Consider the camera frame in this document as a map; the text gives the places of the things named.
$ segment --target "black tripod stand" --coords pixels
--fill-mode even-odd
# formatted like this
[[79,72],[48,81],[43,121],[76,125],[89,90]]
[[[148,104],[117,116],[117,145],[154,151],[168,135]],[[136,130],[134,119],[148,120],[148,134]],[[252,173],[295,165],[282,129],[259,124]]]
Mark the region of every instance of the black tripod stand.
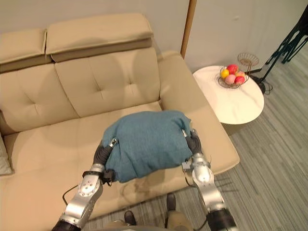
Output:
[[271,69],[274,67],[278,59],[281,55],[285,55],[282,63],[289,62],[298,52],[299,50],[307,43],[308,38],[305,38],[305,40],[299,45],[299,42],[301,39],[308,35],[308,5],[305,8],[305,11],[303,12],[302,16],[298,20],[297,24],[294,26],[294,28],[291,30],[291,32],[287,35],[287,37],[282,41],[278,49],[273,53],[273,55],[267,60],[265,63],[266,65],[270,64],[270,62],[275,58],[267,72],[262,78],[258,78],[256,76],[251,76],[251,78],[258,84],[260,87],[262,93],[264,94],[266,92],[266,87],[264,85],[265,78],[271,71]]

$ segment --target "pink fruit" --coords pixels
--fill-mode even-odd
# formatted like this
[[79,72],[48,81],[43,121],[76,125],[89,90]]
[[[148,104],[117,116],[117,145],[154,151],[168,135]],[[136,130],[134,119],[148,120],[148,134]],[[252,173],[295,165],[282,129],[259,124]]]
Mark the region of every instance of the pink fruit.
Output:
[[234,83],[235,78],[236,78],[235,75],[229,75],[225,78],[225,83],[231,85]]
[[237,72],[237,70],[239,69],[239,67],[236,64],[231,64],[229,66],[227,66],[227,69],[229,70],[230,74],[235,74]]
[[237,85],[242,85],[244,82],[245,82],[244,76],[238,76],[234,80],[234,83]]
[[243,76],[245,77],[245,73],[243,71],[239,71],[238,73],[235,74],[236,77],[238,76]]

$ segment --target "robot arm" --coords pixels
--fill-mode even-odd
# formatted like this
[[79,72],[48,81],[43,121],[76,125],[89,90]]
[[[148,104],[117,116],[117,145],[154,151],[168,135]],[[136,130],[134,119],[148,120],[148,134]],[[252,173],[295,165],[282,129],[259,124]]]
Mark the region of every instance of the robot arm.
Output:
[[103,192],[103,184],[113,180],[114,174],[111,170],[105,170],[105,164],[116,143],[117,139],[112,139],[107,147],[98,146],[92,167],[83,173],[77,193],[66,206],[52,231],[80,231],[85,226],[95,202]]
[[190,171],[194,185],[197,187],[206,210],[206,219],[211,231],[237,231],[236,224],[224,200],[215,185],[214,174],[210,169],[210,163],[202,154],[201,142],[196,133],[192,131],[192,137],[183,134],[192,151],[192,162],[182,164],[183,171]]

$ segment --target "sofa armrest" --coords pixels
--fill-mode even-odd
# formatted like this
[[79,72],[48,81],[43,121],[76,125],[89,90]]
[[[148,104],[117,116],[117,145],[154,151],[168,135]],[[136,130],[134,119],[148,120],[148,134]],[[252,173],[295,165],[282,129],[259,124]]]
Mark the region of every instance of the sofa armrest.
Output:
[[213,172],[218,174],[238,164],[232,142],[181,55],[170,51],[161,54],[158,67],[163,110],[181,111],[192,120]]

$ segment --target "fruit bowl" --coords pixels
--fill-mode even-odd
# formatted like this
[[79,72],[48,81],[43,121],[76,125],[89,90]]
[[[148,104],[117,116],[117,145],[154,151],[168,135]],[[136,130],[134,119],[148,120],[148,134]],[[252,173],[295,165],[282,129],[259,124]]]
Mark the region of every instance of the fruit bowl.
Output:
[[232,69],[232,65],[228,67],[223,66],[220,72],[216,75],[216,80],[219,85],[224,88],[236,89],[243,85],[249,79],[245,72],[238,70],[237,65],[233,64],[236,68]]

